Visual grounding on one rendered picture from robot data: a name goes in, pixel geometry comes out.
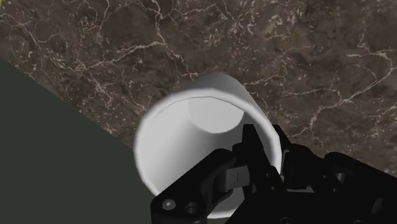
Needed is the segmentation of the white cup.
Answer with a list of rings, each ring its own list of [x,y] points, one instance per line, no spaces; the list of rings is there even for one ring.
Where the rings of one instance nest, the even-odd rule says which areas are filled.
[[[142,117],[134,141],[141,180],[158,195],[215,149],[241,142],[246,123],[255,126],[270,164],[280,171],[279,135],[243,84],[224,73],[200,76]]]

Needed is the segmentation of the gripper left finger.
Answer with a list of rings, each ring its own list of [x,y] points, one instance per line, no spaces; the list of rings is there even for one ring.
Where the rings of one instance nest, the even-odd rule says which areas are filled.
[[[214,150],[151,201],[151,224],[207,224],[210,213],[234,189],[242,188],[248,199],[280,185],[254,125],[245,124],[242,141],[231,151]]]

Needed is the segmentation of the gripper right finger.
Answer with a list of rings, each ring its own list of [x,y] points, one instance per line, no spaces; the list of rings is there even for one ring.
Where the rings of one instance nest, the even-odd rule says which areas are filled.
[[[315,155],[274,129],[291,197],[288,224],[397,224],[397,178],[339,152]]]

